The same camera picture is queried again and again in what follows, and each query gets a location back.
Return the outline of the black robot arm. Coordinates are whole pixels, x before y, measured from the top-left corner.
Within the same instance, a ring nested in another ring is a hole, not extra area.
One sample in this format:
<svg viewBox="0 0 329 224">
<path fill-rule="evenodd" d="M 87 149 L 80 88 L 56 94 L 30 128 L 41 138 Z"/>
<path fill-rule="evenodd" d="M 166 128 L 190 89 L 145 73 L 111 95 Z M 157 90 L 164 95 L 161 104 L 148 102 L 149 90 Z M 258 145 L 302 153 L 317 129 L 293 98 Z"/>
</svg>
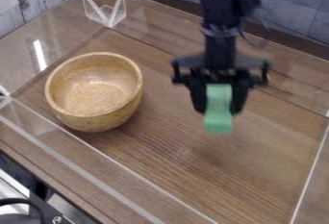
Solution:
<svg viewBox="0 0 329 224">
<path fill-rule="evenodd" d="M 268 83 L 271 63 L 238 51 L 236 38 L 243 35 L 243 25 L 260 0 L 199 0 L 203 9 L 200 32 L 204 51 L 171 61 L 172 83 L 188 89 L 194 110 L 206 111 L 210 104 L 207 88 L 227 85 L 228 113 L 242 112 L 248 91 Z"/>
</svg>

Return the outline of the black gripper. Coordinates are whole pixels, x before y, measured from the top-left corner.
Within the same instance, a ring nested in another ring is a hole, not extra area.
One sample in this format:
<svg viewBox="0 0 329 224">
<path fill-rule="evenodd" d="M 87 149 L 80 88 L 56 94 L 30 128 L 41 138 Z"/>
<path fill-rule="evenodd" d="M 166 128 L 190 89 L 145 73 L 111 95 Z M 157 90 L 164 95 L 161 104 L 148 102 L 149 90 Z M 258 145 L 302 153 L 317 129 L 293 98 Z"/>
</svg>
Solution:
<svg viewBox="0 0 329 224">
<path fill-rule="evenodd" d="M 268 84 L 268 70 L 271 64 L 247 54 L 238 54 L 231 66 L 206 66 L 206 56 L 196 54 L 175 58 L 172 83 L 188 86 L 194 110 L 206 111 L 207 92 L 204 84 L 232 85 L 230 112 L 238 114 L 244 107 L 250 86 Z"/>
</svg>

